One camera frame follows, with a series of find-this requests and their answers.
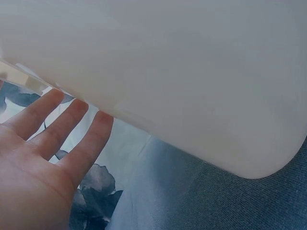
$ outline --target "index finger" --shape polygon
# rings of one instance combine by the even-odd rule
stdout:
[[[112,130],[113,117],[98,112],[81,142],[57,165],[77,187],[106,145]]]

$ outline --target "hand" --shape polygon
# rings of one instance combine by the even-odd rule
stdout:
[[[113,118],[98,112],[82,141],[57,164],[49,163],[88,110],[86,103],[75,100],[28,140],[63,97],[52,90],[0,124],[0,229],[68,227],[74,192],[108,141]]]

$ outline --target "jeans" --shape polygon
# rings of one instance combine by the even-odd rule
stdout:
[[[280,171],[239,178],[152,139],[108,230],[307,229],[307,141]]]

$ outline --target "palm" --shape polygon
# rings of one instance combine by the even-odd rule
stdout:
[[[44,132],[28,140],[62,97],[52,91],[0,125],[0,210],[5,210],[0,229],[65,229],[74,192],[109,138],[113,118],[99,112],[70,154],[49,163],[87,110],[85,103],[74,101]]]

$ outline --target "finger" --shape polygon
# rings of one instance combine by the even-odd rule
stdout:
[[[28,140],[42,125],[47,116],[61,103],[64,94],[51,90],[3,125],[12,129],[22,139]]]
[[[37,152],[46,160],[61,148],[69,133],[82,120],[88,110],[88,104],[74,100],[70,106],[42,133],[27,144],[35,145]]]
[[[98,112],[84,138],[63,159],[58,162],[72,183],[77,187],[90,170],[106,145],[113,125],[113,118]]]

